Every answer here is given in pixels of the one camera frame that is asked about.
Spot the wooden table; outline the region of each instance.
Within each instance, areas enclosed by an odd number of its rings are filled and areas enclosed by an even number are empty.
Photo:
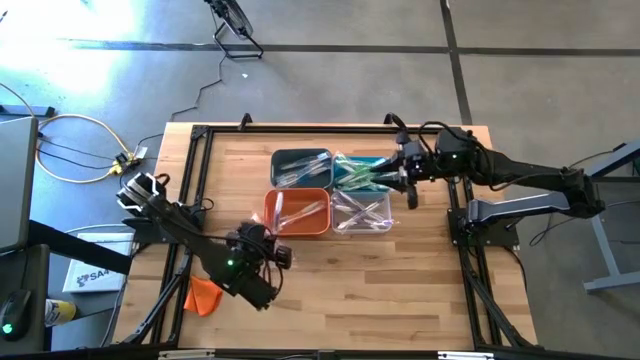
[[[193,125],[167,124],[156,173],[171,175],[171,200],[178,197]],[[487,127],[465,128],[491,147]],[[433,146],[434,137],[426,138]],[[393,135],[216,134],[205,190],[215,208],[207,213],[205,231],[226,234],[252,213],[262,214],[264,195],[271,189],[271,154],[305,147],[346,155],[390,156],[396,145]],[[196,164],[201,156],[197,155]],[[502,198],[486,187],[476,186],[474,192],[477,198]],[[295,259],[272,306],[258,312],[241,297],[225,294],[209,317],[185,312],[180,347],[471,349],[460,262],[446,225],[446,184],[421,182],[418,194],[416,210],[407,209],[405,196],[391,195],[393,218],[398,223],[384,235],[342,236],[329,231],[317,238],[283,239],[293,248]],[[153,245],[134,259],[114,341],[130,334],[151,309],[166,251],[166,245]],[[487,248],[487,261],[497,303],[521,334],[535,343],[518,264],[502,248]],[[194,258],[192,274],[208,278],[198,258]],[[164,336],[173,306],[171,302],[165,317]],[[489,339],[482,306],[479,311],[483,334]]]

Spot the white cable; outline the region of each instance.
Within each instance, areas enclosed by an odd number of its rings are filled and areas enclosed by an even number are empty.
[[[99,228],[105,228],[105,227],[123,227],[123,226],[127,226],[125,224],[99,224],[99,225],[89,225],[89,226],[82,226],[79,228],[75,228],[75,229],[71,229],[68,231],[65,231],[65,234],[69,234],[72,232],[77,232],[77,231],[82,231],[82,230],[89,230],[89,229],[99,229]]]
[[[49,118],[47,120],[43,120],[40,122],[40,124],[38,125],[38,129],[41,130],[43,129],[45,126],[47,126],[48,124],[50,124],[53,121],[62,119],[62,118],[77,118],[77,119],[83,119],[83,120],[87,120],[87,121],[91,121],[95,124],[98,124],[100,126],[102,126],[103,128],[105,128],[118,142],[118,144],[120,145],[120,147],[122,147],[122,149],[124,150],[124,152],[127,154],[127,158],[131,159],[129,161],[132,161],[134,158],[134,155],[131,151],[129,151],[129,149],[127,149],[127,147],[124,145],[124,143],[122,142],[122,140],[120,140],[120,137],[118,137],[118,135],[111,130],[111,128],[109,126],[107,126],[107,124],[103,123],[102,121],[98,120],[98,119],[94,119],[92,117],[89,116],[85,116],[85,115],[79,115],[79,114],[62,114],[62,115],[57,115],[54,116],[52,118]],[[74,179],[67,179],[67,178],[63,178],[61,176],[58,176],[54,173],[52,173],[49,169],[47,169],[42,162],[40,161],[40,151],[36,151],[36,163],[38,164],[38,166],[40,166],[40,168],[46,172],[47,174],[49,174],[50,176],[52,176],[55,179],[58,179],[60,181],[65,181],[65,182],[69,182],[72,184],[90,184],[90,183],[94,183],[100,180],[104,180],[106,179],[109,175],[114,174],[115,172],[115,167],[117,166],[116,163],[114,163],[114,168],[109,169],[109,171],[107,171],[106,174],[97,177],[95,179],[89,179],[89,180],[74,180]]]
[[[15,91],[13,91],[11,88],[9,88],[7,85],[3,84],[0,82],[0,86],[2,86],[3,88],[7,89],[9,92],[11,92],[13,95],[15,95],[18,99],[20,99],[20,101],[22,101],[22,103],[27,107],[27,109],[29,109],[29,113],[31,114],[31,116],[33,118],[36,118],[33,109],[31,108],[31,106],[29,106],[29,104],[27,103],[27,101],[25,99],[22,98],[22,96],[18,95],[18,93],[16,93]],[[59,120],[59,119],[63,119],[63,118],[76,118],[76,119],[83,119],[83,120],[87,120],[87,121],[91,121],[97,125],[102,126],[104,129],[106,129],[118,142],[118,144],[120,145],[120,147],[122,147],[122,149],[124,150],[125,154],[127,154],[127,159],[128,159],[128,163],[132,162],[135,159],[135,154],[132,153],[131,151],[129,151],[129,149],[127,149],[127,147],[124,145],[124,143],[122,142],[122,140],[120,139],[120,137],[113,131],[111,130],[111,128],[105,124],[104,122],[98,120],[98,119],[94,119],[92,117],[86,116],[86,115],[79,115],[79,114],[61,114],[61,115],[56,115],[52,118],[46,119],[41,121],[38,124],[38,130],[43,129],[45,126],[47,126],[48,124],[50,124],[53,121]],[[90,184],[90,183],[94,183],[100,180],[104,180],[107,177],[109,177],[109,175],[112,174],[117,174],[119,173],[119,171],[122,171],[122,168],[119,167],[119,165],[114,161],[113,167],[111,169],[109,169],[109,171],[100,176],[97,177],[95,179],[88,179],[88,180],[74,180],[74,179],[68,179],[68,178],[64,178],[62,176],[58,176],[54,173],[52,173],[49,169],[47,169],[43,164],[42,161],[40,161],[40,146],[41,143],[38,143],[38,145],[36,145],[36,164],[38,164],[38,166],[42,169],[42,171],[44,171],[45,173],[47,173],[49,176],[58,179],[60,181],[64,181],[64,182],[69,182],[72,184]]]

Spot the white paper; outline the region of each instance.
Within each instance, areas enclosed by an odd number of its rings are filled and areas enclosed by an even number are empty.
[[[123,255],[131,255],[132,233],[82,233],[78,234],[78,238],[96,243]],[[71,260],[62,291],[118,291],[122,287],[124,276],[124,274],[115,271],[87,265],[82,261]]]

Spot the gray floor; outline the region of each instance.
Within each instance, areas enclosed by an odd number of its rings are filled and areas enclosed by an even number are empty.
[[[38,11],[30,8],[33,3]],[[266,44],[447,44],[437,0],[240,4],[256,38]],[[637,1],[450,0],[450,6],[460,46],[640,47]],[[217,77],[219,52],[72,50],[44,39],[211,43],[213,24],[202,1],[23,1],[9,10],[0,23],[0,41],[10,33],[26,40],[0,42],[1,81],[33,104],[104,120],[130,147],[162,132],[172,119],[238,121],[244,112],[264,122],[379,122],[389,111],[410,123],[461,121],[449,57],[443,54],[267,53],[261,62],[225,61],[224,82],[199,93]],[[57,26],[49,26],[51,18]],[[473,123],[489,125],[494,146],[512,158],[561,166],[640,137],[638,57],[461,56],[461,64]],[[9,99],[0,94],[0,102]],[[196,99],[197,109],[172,117]],[[119,151],[102,129],[80,121],[63,120],[46,130],[59,143],[109,156]],[[148,145],[155,151],[159,144]],[[46,163],[72,177],[100,174],[54,159]],[[153,169],[153,163],[145,169]],[[77,186],[38,169],[32,218],[63,230],[118,222],[126,214],[115,204],[117,182]],[[640,198],[638,189],[607,191],[610,201]],[[529,193],[514,188],[509,196]],[[605,218],[628,214],[623,207],[610,212]],[[606,274],[595,237],[586,222],[575,221],[529,248],[526,242],[545,222],[527,219],[518,226],[540,343],[637,357],[640,285],[586,295],[582,282]],[[611,223],[614,239],[638,233],[629,228],[620,235]],[[613,247],[621,269],[640,270],[640,246]],[[54,271],[63,274],[66,261],[54,259]],[[54,348],[97,345],[107,320],[108,314],[101,314],[55,329]]]

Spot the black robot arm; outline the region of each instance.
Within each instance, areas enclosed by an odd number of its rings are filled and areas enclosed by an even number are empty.
[[[282,275],[282,269],[291,267],[291,250],[276,246],[275,236],[262,224],[243,222],[225,237],[202,234],[189,207],[167,201],[164,185],[140,173],[118,192],[118,202],[134,216],[150,221],[167,241],[191,250],[221,289],[239,294],[258,310],[268,308],[280,286],[272,286],[271,276],[261,277],[260,270],[273,262]]]
[[[374,182],[408,193],[409,208],[418,205],[417,182],[466,176],[475,184],[489,186],[496,191],[518,184],[559,192],[566,198],[565,204],[563,201],[558,203],[557,197],[553,197],[555,202],[539,211],[527,212],[524,210],[531,209],[523,208],[524,215],[561,212],[572,217],[590,218],[604,210],[604,203],[597,198],[590,177],[582,169],[513,161],[500,152],[486,149],[471,131],[451,128],[439,122],[427,122],[423,127],[428,125],[442,126],[433,150],[422,137],[411,140],[401,127],[397,138],[399,149],[372,170],[381,173]],[[397,175],[383,175],[388,172],[397,172]],[[516,216],[516,212],[509,212],[509,217]]]

